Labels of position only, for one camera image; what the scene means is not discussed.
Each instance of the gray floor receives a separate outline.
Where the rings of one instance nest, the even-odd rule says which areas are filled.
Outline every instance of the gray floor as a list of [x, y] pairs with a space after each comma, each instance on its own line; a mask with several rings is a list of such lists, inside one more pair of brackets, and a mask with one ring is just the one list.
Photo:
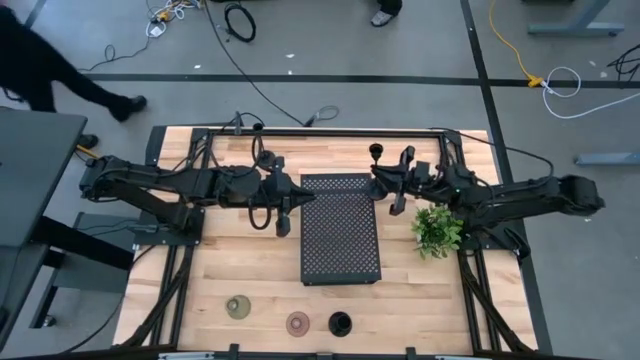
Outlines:
[[[150, 0], [151, 4], [163, 3]], [[521, 50], [530, 72], [546, 76], [556, 66], [576, 69], [585, 79], [614, 80], [606, 64], [636, 45], [640, 4], [612, 2], [598, 18], [625, 22], [617, 38], [560, 39], [531, 37], [526, 24], [568, 18], [588, 2], [574, 5], [524, 4], [498, 0], [495, 24]], [[21, 19], [36, 3], [10, 0]], [[258, 23], [252, 44], [235, 40], [229, 51], [250, 74], [412, 75], [475, 77], [476, 70], [457, 1], [405, 0], [401, 16], [387, 27], [368, 24], [375, 12], [369, 0], [278, 0], [246, 2]], [[477, 33], [491, 78], [521, 79], [511, 51], [488, 26], [488, 0], [471, 1]], [[213, 5], [222, 20], [221, 5]], [[118, 54], [130, 54], [144, 44], [146, 6], [143, 0], [48, 0], [33, 28], [49, 39], [75, 65], [90, 66], [102, 59], [111, 43]], [[134, 59], [121, 60], [98, 73], [237, 74], [221, 51], [203, 12], [188, 11], [170, 24], [160, 39]], [[109, 90], [144, 94], [148, 111], [118, 124], [106, 110], [86, 103], [63, 86], [55, 87], [60, 112], [89, 118], [88, 132], [101, 136], [97, 149], [141, 161], [149, 131], [158, 124], [191, 124], [228, 120], [236, 110], [259, 114], [270, 126], [292, 125], [244, 83], [220, 82], [103, 82]], [[306, 119], [318, 108], [340, 106], [340, 117], [325, 126], [422, 128], [447, 126], [489, 129], [479, 87], [403, 84], [263, 83], [260, 88], [278, 104]], [[567, 101], [551, 102], [563, 114], [584, 111], [634, 93], [585, 90]], [[567, 121], [549, 115], [541, 90], [494, 88], [493, 94], [508, 145], [552, 160], [556, 173], [576, 173], [597, 181], [607, 208], [590, 221], [549, 215], [527, 220], [535, 269], [555, 353], [603, 359], [635, 359], [640, 333], [640, 245], [633, 223], [638, 213], [640, 179], [636, 168], [578, 168], [581, 152], [635, 151], [640, 100], [591, 116]], [[21, 107], [4, 98], [0, 105]], [[79, 198], [82, 164], [67, 169], [47, 214], [71, 223], [79, 211], [133, 215], [124, 204], [91, 204]], [[535, 160], [510, 155], [516, 179], [539, 177], [547, 171]], [[64, 291], [56, 298], [54, 328], [28, 330], [26, 324], [47, 281], [43, 271], [19, 324], [0, 357], [45, 354], [67, 348], [102, 324], [119, 294]], [[115, 323], [86, 349], [108, 346]]]

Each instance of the green plant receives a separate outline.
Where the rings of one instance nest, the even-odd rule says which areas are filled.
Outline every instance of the green plant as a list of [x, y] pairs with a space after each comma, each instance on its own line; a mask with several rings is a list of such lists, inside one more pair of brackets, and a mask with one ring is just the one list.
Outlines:
[[411, 231], [416, 234], [420, 257], [425, 260], [430, 254], [436, 259], [446, 258], [449, 250], [458, 250], [462, 224], [446, 207], [418, 209]]

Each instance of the black pants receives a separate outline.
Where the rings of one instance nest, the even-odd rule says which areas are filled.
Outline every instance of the black pants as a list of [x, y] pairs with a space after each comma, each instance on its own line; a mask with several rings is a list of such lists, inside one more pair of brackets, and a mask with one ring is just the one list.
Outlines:
[[79, 73], [51, 44], [24, 27], [3, 6], [0, 53], [0, 87], [18, 95], [34, 111], [56, 111], [51, 87], [54, 80], [81, 98], [110, 109], [130, 103], [127, 97], [113, 94]]
[[402, 9], [402, 0], [378, 0], [380, 11], [389, 15], [398, 16]]

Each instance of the yellow cable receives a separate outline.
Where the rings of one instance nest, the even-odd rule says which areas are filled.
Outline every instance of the yellow cable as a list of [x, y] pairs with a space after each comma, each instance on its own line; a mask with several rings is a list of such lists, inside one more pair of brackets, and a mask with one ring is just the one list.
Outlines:
[[489, 25], [491, 26], [491, 30], [493, 30], [493, 33], [496, 34], [496, 36], [498, 37], [498, 39], [500, 39], [500, 41], [502, 41], [502, 43], [510, 47], [511, 50], [513, 50], [513, 52], [516, 53], [516, 57], [518, 58], [518, 64], [520, 65], [520, 69], [522, 69], [522, 72], [529, 79], [529, 87], [539, 86], [544, 81], [544, 78], [529, 74], [527, 69], [525, 69], [524, 64], [522, 64], [522, 59], [520, 58], [520, 52], [518, 51], [518, 49], [516, 49], [515, 46], [511, 45], [507, 40], [505, 40], [502, 37], [502, 35], [500, 35], [498, 30], [496, 30], [496, 27], [493, 25], [493, 8], [495, 7], [495, 5], [496, 5], [496, 0], [492, 0], [491, 7], [489, 9]]
[[94, 153], [93, 151], [91, 151], [91, 150], [87, 149], [87, 148], [86, 148], [86, 147], [84, 147], [84, 146], [76, 145], [76, 149], [78, 149], [78, 150], [82, 151], [83, 153], [85, 153], [85, 154], [89, 155], [90, 157], [92, 157], [92, 158], [94, 158], [94, 159], [97, 159], [97, 158], [99, 158], [99, 157], [100, 157], [100, 156], [98, 156], [96, 153]]

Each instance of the shoe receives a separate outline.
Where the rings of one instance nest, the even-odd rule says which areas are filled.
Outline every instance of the shoe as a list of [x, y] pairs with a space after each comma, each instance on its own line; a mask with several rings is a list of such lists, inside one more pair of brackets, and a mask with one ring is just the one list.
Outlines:
[[132, 114], [140, 112], [147, 107], [147, 98], [144, 96], [136, 96], [127, 100], [128, 103], [126, 105], [119, 105], [109, 109], [111, 116], [120, 122], [127, 121]]
[[100, 139], [98, 139], [97, 136], [93, 134], [83, 134], [80, 135], [80, 139], [78, 139], [77, 144], [85, 149], [93, 149], [98, 145], [98, 142], [100, 142]]
[[375, 26], [375, 27], [382, 27], [385, 26], [389, 23], [389, 21], [391, 21], [391, 19], [393, 19], [395, 16], [391, 15], [391, 14], [387, 14], [385, 12], [382, 11], [378, 11], [375, 15], [373, 15], [373, 18], [371, 19], [371, 25]]

